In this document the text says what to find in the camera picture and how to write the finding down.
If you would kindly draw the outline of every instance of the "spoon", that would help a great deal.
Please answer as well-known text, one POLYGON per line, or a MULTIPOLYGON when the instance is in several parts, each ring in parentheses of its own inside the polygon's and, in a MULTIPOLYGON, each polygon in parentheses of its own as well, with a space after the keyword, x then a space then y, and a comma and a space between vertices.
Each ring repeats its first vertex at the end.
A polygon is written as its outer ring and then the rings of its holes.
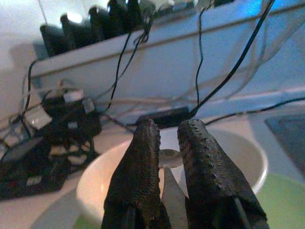
POLYGON ((160 150, 159 168, 164 169, 164 188, 161 201, 167 210, 172 229, 188 229, 185 196, 171 171, 171 168, 182 164, 180 152, 173 149, 160 150))

